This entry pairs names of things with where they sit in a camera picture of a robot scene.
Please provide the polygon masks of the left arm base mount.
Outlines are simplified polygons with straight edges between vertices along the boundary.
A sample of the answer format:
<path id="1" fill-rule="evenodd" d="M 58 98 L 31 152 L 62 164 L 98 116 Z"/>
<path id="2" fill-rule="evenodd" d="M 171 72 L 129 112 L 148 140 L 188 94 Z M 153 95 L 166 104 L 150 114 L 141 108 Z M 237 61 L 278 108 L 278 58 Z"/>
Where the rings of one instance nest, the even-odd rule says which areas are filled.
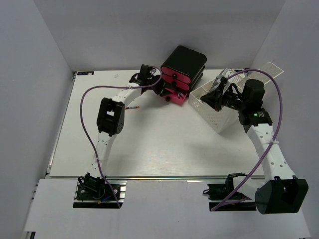
<path id="1" fill-rule="evenodd" d="M 126 183 L 107 183 L 103 178 L 89 173 L 77 179 L 73 208 L 120 209 L 124 202 Z"/>

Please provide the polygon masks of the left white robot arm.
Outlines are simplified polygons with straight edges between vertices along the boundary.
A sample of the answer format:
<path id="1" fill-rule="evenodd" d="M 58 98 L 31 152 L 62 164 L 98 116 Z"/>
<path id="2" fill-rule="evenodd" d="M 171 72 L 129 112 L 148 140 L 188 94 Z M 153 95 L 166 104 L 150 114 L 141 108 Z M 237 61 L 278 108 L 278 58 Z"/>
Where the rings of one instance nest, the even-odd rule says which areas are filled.
<path id="1" fill-rule="evenodd" d="M 99 88 L 120 89 L 121 91 L 111 98 L 101 100 L 96 120 L 98 137 L 97 142 L 94 143 L 84 124 L 83 105 L 86 95 Z M 157 95 L 162 93 L 164 90 L 162 71 L 155 66 L 142 65 L 140 71 L 130 78 L 125 87 L 100 85 L 91 87 L 84 92 L 80 100 L 80 121 L 94 151 L 87 175 L 106 181 L 105 167 L 112 145 L 124 128 L 125 108 L 148 90 L 154 91 Z"/>

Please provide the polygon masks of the black pink drawer organizer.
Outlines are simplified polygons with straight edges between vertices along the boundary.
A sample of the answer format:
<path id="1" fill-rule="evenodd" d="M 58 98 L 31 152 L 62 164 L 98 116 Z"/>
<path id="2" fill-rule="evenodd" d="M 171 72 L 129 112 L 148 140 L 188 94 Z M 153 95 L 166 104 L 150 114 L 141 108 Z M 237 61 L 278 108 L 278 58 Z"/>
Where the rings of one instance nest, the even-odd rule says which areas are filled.
<path id="1" fill-rule="evenodd" d="M 165 87 L 174 88 L 174 93 L 163 97 L 167 102 L 183 105 L 189 93 L 203 77 L 207 57 L 200 52 L 179 45 L 161 65 Z"/>

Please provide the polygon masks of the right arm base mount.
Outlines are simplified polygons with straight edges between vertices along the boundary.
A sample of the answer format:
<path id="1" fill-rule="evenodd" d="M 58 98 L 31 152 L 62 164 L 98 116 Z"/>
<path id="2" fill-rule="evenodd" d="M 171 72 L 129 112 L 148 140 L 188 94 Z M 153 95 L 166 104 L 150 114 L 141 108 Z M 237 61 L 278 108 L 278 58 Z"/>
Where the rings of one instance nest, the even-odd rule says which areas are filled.
<path id="1" fill-rule="evenodd" d="M 209 209 L 211 210 L 220 201 L 222 201 L 235 187 L 233 179 L 239 179 L 239 177 L 246 177 L 244 173 L 232 173 L 228 174 L 224 183 L 207 184 L 207 189 L 202 193 L 210 200 Z M 241 201 L 239 203 L 225 204 L 217 209 L 220 212 L 240 212 L 240 211 L 256 211 L 255 202 L 250 199 L 247 201 Z"/>

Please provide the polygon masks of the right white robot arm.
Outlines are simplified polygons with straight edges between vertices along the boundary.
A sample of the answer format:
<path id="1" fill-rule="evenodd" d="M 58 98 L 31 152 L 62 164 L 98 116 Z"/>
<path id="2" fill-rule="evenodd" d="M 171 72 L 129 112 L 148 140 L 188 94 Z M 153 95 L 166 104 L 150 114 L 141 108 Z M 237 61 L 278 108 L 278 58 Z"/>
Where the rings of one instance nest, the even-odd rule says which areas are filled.
<path id="1" fill-rule="evenodd" d="M 263 215 L 297 213 L 308 192 L 306 180 L 296 176 L 280 150 L 270 115 L 262 107 L 264 93 L 264 84 L 259 80 L 247 80 L 242 92 L 234 84 L 227 86 L 222 80 L 215 90 L 200 98 L 216 111 L 227 107 L 238 112 L 239 121 L 260 158 L 257 165 L 262 167 L 265 177 L 261 184 L 251 179 L 252 172 L 229 174 L 225 182 L 227 196 L 214 211 L 228 199 L 243 194 L 254 200 Z"/>

